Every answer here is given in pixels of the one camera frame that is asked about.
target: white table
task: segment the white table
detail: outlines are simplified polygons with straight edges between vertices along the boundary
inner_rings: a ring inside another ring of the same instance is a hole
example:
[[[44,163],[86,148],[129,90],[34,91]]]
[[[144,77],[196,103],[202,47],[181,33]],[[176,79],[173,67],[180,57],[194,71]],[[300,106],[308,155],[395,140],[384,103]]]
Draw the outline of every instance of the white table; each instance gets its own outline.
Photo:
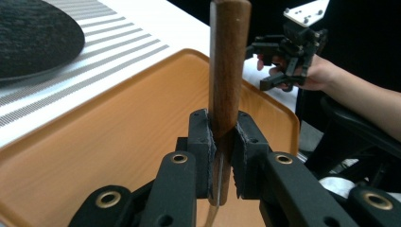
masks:
[[[209,56],[209,26],[167,1],[46,1],[74,14],[72,17],[82,26],[87,45],[80,54],[82,60],[76,60],[55,72],[15,83],[7,82],[3,86],[0,82],[0,148],[182,49],[195,49]],[[94,11],[109,8],[105,13],[107,15],[100,13],[88,16],[88,11],[79,9],[79,6],[88,4],[94,6]],[[127,26],[112,30],[114,26],[122,25]],[[100,41],[114,33],[136,29],[139,31],[127,36]],[[147,37],[101,51],[113,44],[143,36]],[[123,54],[127,48],[143,44],[148,46]],[[84,57],[85,54],[92,54],[92,57]],[[245,61],[243,78],[258,86],[259,80],[268,75],[269,69],[257,71],[256,61],[256,58]],[[78,71],[82,67],[86,67],[86,71]],[[294,111],[297,89],[289,94],[273,89],[269,94]]]

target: robotic arm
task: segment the robotic arm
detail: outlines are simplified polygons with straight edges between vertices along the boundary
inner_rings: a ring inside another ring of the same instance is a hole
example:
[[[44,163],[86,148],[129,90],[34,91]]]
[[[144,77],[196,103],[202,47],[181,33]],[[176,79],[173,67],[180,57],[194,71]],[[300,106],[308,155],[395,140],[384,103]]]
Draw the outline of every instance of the robotic arm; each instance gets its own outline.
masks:
[[[329,0],[317,0],[294,9],[286,9],[284,16],[289,18],[283,26],[284,35],[267,35],[256,37],[248,46],[246,59],[253,54],[263,55],[265,65],[271,65],[273,56],[281,56],[288,62],[286,72],[280,72],[260,81],[260,90],[269,89],[285,83],[290,92],[294,83],[304,84],[307,69],[312,63],[313,55],[320,54],[327,42],[327,30],[314,31],[309,27],[324,16]],[[302,67],[300,74],[295,73]]]

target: human hand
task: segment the human hand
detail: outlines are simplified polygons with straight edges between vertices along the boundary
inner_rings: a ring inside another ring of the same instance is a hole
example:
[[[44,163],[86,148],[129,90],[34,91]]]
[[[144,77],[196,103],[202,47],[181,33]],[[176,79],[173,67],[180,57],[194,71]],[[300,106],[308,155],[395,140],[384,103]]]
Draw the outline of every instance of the human hand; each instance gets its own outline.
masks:
[[[257,70],[260,71],[264,67],[263,55],[258,55],[257,58],[259,59],[257,63]],[[271,62],[275,65],[275,67],[271,68],[269,71],[270,75],[286,71],[287,61],[282,57],[274,56]],[[332,81],[338,69],[338,66],[334,65],[330,61],[315,55],[313,56],[312,63],[307,70],[305,84],[294,85],[310,91],[320,91]],[[295,75],[300,75],[301,70],[301,67],[298,67],[295,70]],[[288,86],[286,84],[280,84],[277,87],[280,89],[287,89]]]

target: orange tray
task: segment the orange tray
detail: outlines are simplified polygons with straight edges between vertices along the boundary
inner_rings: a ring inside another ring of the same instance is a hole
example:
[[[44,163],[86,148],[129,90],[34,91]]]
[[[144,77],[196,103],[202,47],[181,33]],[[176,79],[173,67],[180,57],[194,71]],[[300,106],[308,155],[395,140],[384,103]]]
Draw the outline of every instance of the orange tray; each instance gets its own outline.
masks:
[[[133,191],[156,176],[189,115],[208,106],[209,59],[183,50],[0,149],[0,221],[8,226],[67,226],[99,187]],[[292,111],[243,81],[240,110],[273,150],[297,153]],[[229,198],[214,226],[264,226],[258,201]],[[198,201],[197,225],[209,204]]]

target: wooden knife handle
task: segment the wooden knife handle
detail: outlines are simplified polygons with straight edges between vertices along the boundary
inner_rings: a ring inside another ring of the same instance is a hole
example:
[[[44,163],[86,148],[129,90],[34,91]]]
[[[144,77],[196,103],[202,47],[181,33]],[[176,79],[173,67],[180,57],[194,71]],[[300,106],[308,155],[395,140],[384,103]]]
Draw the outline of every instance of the wooden knife handle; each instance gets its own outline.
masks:
[[[211,3],[208,114],[217,152],[209,201],[215,206],[227,201],[250,17],[251,4],[247,0]]]

